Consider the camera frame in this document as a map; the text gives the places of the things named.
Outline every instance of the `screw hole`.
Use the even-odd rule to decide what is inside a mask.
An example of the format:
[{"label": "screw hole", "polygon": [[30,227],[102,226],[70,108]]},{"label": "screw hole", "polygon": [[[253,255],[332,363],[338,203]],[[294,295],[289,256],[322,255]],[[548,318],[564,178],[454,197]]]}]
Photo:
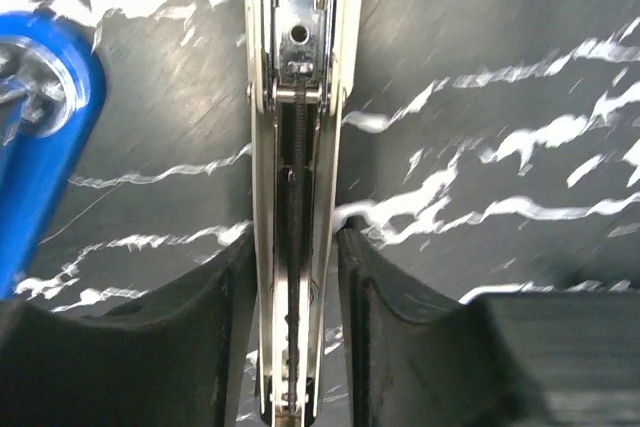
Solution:
[{"label": "screw hole", "polygon": [[309,40],[309,31],[302,25],[296,25],[291,29],[291,40],[297,44],[304,44]]}]

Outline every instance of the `marble pattern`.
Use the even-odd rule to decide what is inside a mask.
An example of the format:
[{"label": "marble pattern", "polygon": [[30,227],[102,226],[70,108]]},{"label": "marble pattern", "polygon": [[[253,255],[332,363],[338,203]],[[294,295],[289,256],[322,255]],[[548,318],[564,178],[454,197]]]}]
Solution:
[{"label": "marble pattern", "polygon": [[[384,255],[462,303],[482,292],[634,288],[640,5],[563,1],[365,0],[336,228],[360,217]],[[250,228],[242,0],[0,0],[2,11],[38,7],[87,29],[114,92],[15,290],[56,312],[99,313]],[[553,9],[568,17],[536,20]],[[470,24],[469,12],[488,13]],[[135,72],[138,62],[148,71]],[[208,84],[217,88],[206,97]],[[330,283],[318,425],[347,425],[335,267]],[[239,425],[258,425],[256,355]]]}]

